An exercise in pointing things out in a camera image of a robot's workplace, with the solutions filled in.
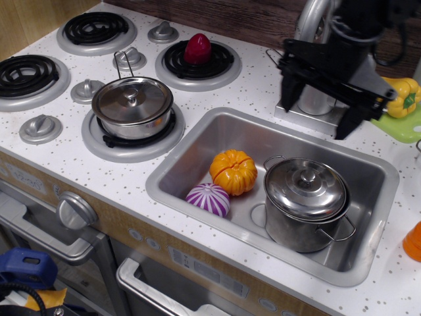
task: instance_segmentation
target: control panel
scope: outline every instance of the control panel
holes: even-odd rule
[[[232,277],[216,270],[215,268],[200,262],[196,258],[168,246],[173,262],[193,271],[194,273],[207,278],[208,280],[223,286],[225,289],[238,295],[240,298],[246,298],[249,293],[249,287],[234,280]]]

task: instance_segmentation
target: green plate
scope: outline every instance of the green plate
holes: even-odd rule
[[[414,143],[421,140],[421,106],[403,118],[394,118],[384,114],[380,120],[371,123],[403,143]]]

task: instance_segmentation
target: blue object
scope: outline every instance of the blue object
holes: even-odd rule
[[[52,287],[58,269],[41,251],[13,248],[0,255],[0,282],[19,282],[35,289]]]

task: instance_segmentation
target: robotic arm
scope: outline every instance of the robotic arm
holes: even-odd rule
[[[317,44],[295,39],[284,41],[281,103],[288,112],[306,84],[349,108],[341,118],[336,139],[346,138],[363,120],[379,119],[396,91],[370,66],[385,28],[403,27],[419,0],[342,0],[332,15],[330,36]]]

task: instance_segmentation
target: electric coil burner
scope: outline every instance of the electric coil burner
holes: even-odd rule
[[[81,56],[114,53],[131,44],[137,36],[133,22],[108,12],[91,12],[74,17],[57,32],[64,51]]]
[[[181,41],[158,55],[155,70],[166,85],[190,92],[210,91],[230,84],[241,72],[241,60],[231,47],[212,41],[210,60],[194,65],[183,58],[187,44]]]
[[[59,60],[42,55],[11,57],[0,63],[0,111],[34,109],[60,96],[70,73]]]
[[[140,140],[123,140],[107,133],[90,111],[82,123],[82,139],[92,154],[104,160],[139,163],[170,151],[181,140],[185,125],[183,113],[172,104],[170,121],[159,133]]]

